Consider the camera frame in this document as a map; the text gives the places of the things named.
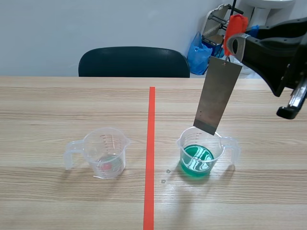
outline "table surface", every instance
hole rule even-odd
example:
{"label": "table surface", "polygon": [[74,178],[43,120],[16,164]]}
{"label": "table surface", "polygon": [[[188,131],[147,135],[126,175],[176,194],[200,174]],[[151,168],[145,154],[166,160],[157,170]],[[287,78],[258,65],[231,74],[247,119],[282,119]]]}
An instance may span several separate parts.
{"label": "table surface", "polygon": [[[150,86],[155,230],[306,229],[307,106],[281,119],[290,90],[277,98],[263,80],[238,80],[218,132],[238,140],[240,162],[224,157],[194,181],[177,166],[175,141],[193,124],[203,81],[1,77],[0,229],[142,230]],[[124,172],[94,178],[78,154],[66,171],[66,143],[99,127],[131,139]]]}

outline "measuring cup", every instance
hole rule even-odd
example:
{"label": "measuring cup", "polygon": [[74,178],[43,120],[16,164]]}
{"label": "measuring cup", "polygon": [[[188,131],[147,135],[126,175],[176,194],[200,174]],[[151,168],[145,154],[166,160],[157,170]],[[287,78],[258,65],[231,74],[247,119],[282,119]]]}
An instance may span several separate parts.
{"label": "measuring cup", "polygon": [[113,178],[125,168],[125,149],[130,140],[115,128],[100,128],[82,140],[66,145],[64,162],[66,170],[72,168],[72,154],[80,153],[90,164],[96,177]]}
{"label": "measuring cup", "polygon": [[231,150],[231,161],[239,160],[241,149],[234,138],[214,136],[196,127],[186,129],[177,140],[180,147],[180,165],[191,176],[210,174],[214,164],[226,150]]}

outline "white appliance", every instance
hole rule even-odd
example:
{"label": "white appliance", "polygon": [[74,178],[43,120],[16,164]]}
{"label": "white appliance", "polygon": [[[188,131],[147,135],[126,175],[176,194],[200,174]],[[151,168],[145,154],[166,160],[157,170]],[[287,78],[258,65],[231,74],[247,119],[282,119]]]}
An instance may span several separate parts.
{"label": "white appliance", "polygon": [[271,9],[281,9],[290,6],[295,0],[245,0],[247,5],[255,7],[249,27],[265,25]]}

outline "red tape line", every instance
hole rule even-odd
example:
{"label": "red tape line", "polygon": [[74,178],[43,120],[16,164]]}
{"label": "red tape line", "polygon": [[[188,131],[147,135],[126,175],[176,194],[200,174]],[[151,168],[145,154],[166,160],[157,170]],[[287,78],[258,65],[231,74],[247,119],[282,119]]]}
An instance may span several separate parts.
{"label": "red tape line", "polygon": [[143,230],[154,230],[155,87],[149,88]]}

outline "chair backrest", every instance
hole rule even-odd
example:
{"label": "chair backrest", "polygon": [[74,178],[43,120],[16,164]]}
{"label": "chair backrest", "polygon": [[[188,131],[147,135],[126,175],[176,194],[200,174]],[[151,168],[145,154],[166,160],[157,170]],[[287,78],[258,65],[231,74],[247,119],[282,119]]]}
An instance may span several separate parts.
{"label": "chair backrest", "polygon": [[80,77],[189,78],[189,64],[179,52],[153,47],[107,47],[88,51],[79,63]]}

